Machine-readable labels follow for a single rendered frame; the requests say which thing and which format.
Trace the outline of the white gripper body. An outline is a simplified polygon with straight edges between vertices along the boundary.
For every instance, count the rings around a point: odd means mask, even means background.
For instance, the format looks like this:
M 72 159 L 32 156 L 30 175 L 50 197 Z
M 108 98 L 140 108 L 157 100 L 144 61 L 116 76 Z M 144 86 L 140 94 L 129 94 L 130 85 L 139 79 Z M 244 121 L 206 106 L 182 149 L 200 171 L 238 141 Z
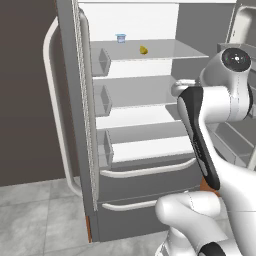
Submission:
M 198 79 L 179 79 L 171 86 L 171 94 L 178 97 L 188 87 L 200 86 Z

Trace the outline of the grey fridge shelf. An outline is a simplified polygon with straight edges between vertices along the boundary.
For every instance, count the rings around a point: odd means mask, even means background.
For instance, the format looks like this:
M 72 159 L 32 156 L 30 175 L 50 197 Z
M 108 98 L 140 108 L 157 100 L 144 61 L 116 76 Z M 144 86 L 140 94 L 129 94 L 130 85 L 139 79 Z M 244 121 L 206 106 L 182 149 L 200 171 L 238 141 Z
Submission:
M 176 39 L 127 40 L 125 43 L 92 41 L 91 46 L 93 48 L 104 48 L 110 59 L 116 61 L 208 58 L 208 55 Z M 145 46 L 148 49 L 146 55 L 140 53 L 140 46 Z
M 176 80 L 171 75 L 94 80 L 94 85 L 105 85 L 114 108 L 175 103 L 171 86 Z
M 108 133 L 112 144 L 155 140 L 187 135 L 185 126 L 180 120 L 170 123 L 98 129 L 97 141 L 99 143 L 104 140 L 105 133 Z

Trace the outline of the grey fridge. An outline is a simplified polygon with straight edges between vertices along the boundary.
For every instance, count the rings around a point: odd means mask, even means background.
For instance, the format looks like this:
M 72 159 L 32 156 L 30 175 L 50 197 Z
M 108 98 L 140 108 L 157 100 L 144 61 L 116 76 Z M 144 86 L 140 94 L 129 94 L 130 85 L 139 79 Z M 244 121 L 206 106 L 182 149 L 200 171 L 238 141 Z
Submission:
M 112 106 L 110 114 L 105 116 L 101 99 L 103 85 L 95 86 L 94 80 L 165 75 L 171 75 L 176 81 L 198 78 L 209 61 L 218 54 L 218 44 L 226 42 L 236 2 L 237 0 L 78 0 L 79 10 L 87 18 L 89 26 L 96 132 L 104 128 L 181 121 L 176 102 L 119 108 Z M 102 48 L 93 48 L 91 42 L 117 41 L 117 34 L 125 34 L 125 42 L 176 39 L 208 55 L 208 58 L 111 60 L 108 75 L 101 76 L 99 54 Z M 214 124 L 209 129 L 215 149 L 214 132 L 218 125 Z M 72 137 L 74 143 L 68 147 L 71 166 L 80 176 L 73 133 Z M 106 167 L 104 140 L 101 143 L 97 141 L 97 147 L 99 179 L 101 170 L 130 171 L 180 164 L 195 158 L 187 135 L 112 144 L 114 156 L 110 169 Z

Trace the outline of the grey fridge drawer front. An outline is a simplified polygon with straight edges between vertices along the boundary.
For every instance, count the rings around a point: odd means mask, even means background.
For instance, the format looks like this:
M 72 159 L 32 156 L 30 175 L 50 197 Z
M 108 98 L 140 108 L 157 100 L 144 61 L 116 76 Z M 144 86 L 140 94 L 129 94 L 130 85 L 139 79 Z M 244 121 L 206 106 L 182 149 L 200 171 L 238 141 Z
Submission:
M 149 196 L 198 187 L 202 174 L 198 163 L 177 171 L 129 178 L 99 179 L 99 202 Z
M 105 242 L 164 231 L 167 227 L 156 217 L 155 206 L 139 206 L 132 210 L 110 210 L 104 204 L 128 206 L 149 203 L 162 196 L 182 193 L 184 189 L 153 191 L 131 188 L 100 190 L 97 203 L 98 236 L 93 242 Z

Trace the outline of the grey door bin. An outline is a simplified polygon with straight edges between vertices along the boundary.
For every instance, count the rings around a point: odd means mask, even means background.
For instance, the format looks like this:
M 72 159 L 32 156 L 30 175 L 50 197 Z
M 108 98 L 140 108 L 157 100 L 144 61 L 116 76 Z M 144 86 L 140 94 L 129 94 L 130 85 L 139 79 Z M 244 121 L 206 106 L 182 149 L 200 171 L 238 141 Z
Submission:
M 111 143 L 109 131 L 106 130 L 104 133 L 104 149 L 106 156 L 106 167 L 110 169 L 112 167 L 114 151 Z
M 111 59 L 107 51 L 102 48 L 99 54 L 100 75 L 107 76 L 111 65 Z
M 101 99 L 104 108 L 104 115 L 108 116 L 111 111 L 112 101 L 108 89 L 105 85 L 102 86 Z

